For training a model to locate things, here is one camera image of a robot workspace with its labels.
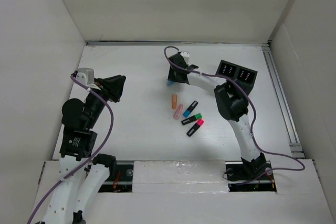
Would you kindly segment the green cap black highlighter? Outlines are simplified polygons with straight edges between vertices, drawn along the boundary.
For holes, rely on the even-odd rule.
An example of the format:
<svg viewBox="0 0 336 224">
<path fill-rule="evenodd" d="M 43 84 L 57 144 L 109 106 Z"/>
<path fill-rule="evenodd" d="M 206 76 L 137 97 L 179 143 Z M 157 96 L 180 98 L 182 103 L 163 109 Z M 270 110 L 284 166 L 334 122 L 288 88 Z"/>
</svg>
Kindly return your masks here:
<svg viewBox="0 0 336 224">
<path fill-rule="evenodd" d="M 202 114 L 198 113 L 196 115 L 190 116 L 189 118 L 186 118 L 186 119 L 182 120 L 181 123 L 182 123 L 182 125 L 187 125 L 187 124 L 190 124 L 192 122 L 198 121 L 202 117 L 203 117 Z"/>
</svg>

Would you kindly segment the red cap black highlighter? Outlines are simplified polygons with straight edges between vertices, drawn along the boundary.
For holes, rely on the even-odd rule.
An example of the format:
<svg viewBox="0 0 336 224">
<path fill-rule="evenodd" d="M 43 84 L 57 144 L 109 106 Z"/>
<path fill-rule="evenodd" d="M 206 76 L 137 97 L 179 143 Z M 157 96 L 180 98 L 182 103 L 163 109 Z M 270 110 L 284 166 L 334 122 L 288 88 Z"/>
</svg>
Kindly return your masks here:
<svg viewBox="0 0 336 224">
<path fill-rule="evenodd" d="M 203 119 L 199 119 L 187 132 L 187 136 L 191 137 L 202 125 L 204 124 Z"/>
</svg>

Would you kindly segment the blue cap black highlighter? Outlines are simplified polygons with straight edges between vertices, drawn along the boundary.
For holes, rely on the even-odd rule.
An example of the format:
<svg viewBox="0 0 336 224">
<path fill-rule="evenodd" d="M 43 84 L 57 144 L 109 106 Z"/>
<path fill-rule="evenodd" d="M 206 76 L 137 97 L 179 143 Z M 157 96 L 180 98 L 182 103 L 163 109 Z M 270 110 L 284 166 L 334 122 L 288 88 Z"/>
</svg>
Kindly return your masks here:
<svg viewBox="0 0 336 224">
<path fill-rule="evenodd" d="M 189 117 L 189 115 L 191 114 L 191 112 L 196 108 L 196 106 L 198 105 L 197 101 L 193 101 L 191 103 L 191 105 L 184 111 L 183 116 L 185 118 Z"/>
</svg>

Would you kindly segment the orange highlighter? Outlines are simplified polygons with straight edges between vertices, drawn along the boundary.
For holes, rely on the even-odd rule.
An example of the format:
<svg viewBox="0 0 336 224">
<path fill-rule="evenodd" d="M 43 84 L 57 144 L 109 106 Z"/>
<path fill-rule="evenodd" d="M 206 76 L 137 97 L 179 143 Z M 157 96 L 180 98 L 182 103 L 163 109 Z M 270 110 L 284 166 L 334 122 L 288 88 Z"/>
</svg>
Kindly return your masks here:
<svg viewBox="0 0 336 224">
<path fill-rule="evenodd" d="M 176 93 L 172 94 L 172 96 L 171 96 L 171 103 L 172 103 L 172 109 L 173 110 L 177 109 L 177 99 L 178 99 L 177 94 Z"/>
</svg>

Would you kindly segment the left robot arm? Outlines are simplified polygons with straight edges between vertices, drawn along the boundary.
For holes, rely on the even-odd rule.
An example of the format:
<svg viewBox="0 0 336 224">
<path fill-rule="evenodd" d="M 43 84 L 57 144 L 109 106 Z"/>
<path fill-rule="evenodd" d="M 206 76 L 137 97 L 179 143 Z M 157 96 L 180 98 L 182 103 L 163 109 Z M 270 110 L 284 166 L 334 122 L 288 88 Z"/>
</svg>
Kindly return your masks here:
<svg viewBox="0 0 336 224">
<path fill-rule="evenodd" d="M 88 95 L 84 101 L 71 98 L 62 106 L 64 130 L 59 175 L 55 185 L 42 198 L 50 197 L 51 200 L 40 223 L 85 223 L 86 213 L 100 187 L 117 175 L 116 158 L 100 153 L 113 127 L 109 127 L 97 149 L 94 148 L 97 133 L 92 129 L 103 109 L 108 109 L 110 122 L 114 122 L 108 103 L 120 101 L 126 77 L 95 78 L 92 83 L 84 84 L 78 76 L 79 72 L 74 72 L 72 81 L 88 91 Z"/>
</svg>

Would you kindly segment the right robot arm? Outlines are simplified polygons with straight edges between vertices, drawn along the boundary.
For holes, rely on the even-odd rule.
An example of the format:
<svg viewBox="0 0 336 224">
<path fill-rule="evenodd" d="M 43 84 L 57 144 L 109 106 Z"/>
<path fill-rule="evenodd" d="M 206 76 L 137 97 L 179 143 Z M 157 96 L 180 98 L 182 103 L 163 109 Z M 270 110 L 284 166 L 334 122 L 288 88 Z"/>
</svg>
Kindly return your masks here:
<svg viewBox="0 0 336 224">
<path fill-rule="evenodd" d="M 213 77 L 189 65 L 189 53 L 179 51 L 167 58 L 170 63 L 168 80 L 198 87 L 213 94 L 219 114 L 231 125 L 242 161 L 238 177 L 232 181 L 250 180 L 266 169 L 266 158 L 254 143 L 248 119 L 247 96 L 254 87 L 257 71 L 221 60 Z"/>
</svg>

